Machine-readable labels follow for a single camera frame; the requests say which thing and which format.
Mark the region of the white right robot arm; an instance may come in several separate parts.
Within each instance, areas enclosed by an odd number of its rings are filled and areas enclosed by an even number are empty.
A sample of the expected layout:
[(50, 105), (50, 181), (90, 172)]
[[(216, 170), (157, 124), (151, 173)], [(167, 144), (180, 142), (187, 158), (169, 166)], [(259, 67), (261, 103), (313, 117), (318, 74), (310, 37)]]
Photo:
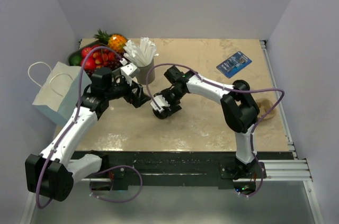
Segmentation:
[(221, 105), (226, 124), (235, 132), (236, 172), (247, 178), (255, 171), (252, 163), (256, 156), (253, 143), (253, 128), (258, 120), (259, 109), (249, 93), (249, 85), (244, 80), (236, 80), (225, 85), (206, 79), (189, 70), (186, 73), (176, 66), (170, 67), (164, 76), (171, 87), (155, 94), (151, 101), (153, 113), (165, 119), (181, 109), (180, 100), (185, 94), (196, 94)]

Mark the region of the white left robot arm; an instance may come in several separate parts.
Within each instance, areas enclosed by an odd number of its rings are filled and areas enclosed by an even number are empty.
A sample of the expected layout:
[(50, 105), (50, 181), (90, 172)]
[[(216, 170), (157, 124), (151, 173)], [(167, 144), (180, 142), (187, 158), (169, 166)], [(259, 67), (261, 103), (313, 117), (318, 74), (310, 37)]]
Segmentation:
[(38, 208), (44, 207), (40, 196), (61, 202), (69, 196), (75, 183), (90, 175), (108, 175), (109, 158), (103, 153), (90, 151), (74, 162), (71, 157), (88, 130), (109, 107), (110, 100), (123, 98), (135, 108), (150, 100), (143, 93), (142, 85), (133, 80), (139, 71), (133, 64), (120, 67), (118, 76), (109, 68), (97, 69), (91, 83), (79, 88), (76, 107), (60, 133), (39, 155), (26, 159), (27, 187), (35, 193)]

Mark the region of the white paper coffee cup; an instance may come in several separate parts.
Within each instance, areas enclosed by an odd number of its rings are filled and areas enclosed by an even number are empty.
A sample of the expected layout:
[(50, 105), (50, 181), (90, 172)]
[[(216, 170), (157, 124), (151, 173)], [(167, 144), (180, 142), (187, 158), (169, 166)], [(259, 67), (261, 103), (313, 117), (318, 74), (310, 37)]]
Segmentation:
[(153, 109), (153, 114), (161, 120), (166, 119), (171, 116), (170, 111), (167, 107), (163, 107), (161, 112), (159, 110)]

